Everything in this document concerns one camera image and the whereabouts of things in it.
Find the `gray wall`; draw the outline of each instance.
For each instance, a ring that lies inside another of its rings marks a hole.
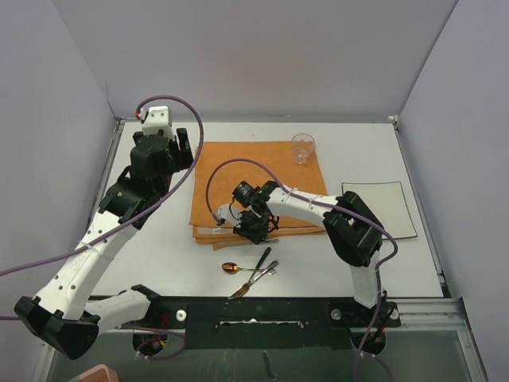
[[[54,2],[116,115],[171,93],[207,119],[385,122],[456,0]]]
[[[402,112],[448,282],[490,381],[509,375],[509,2],[461,0]]]
[[[0,269],[59,255],[86,228],[114,121],[49,0],[0,2]],[[0,315],[57,265],[0,278]],[[39,350],[0,322],[0,380],[25,381]]]

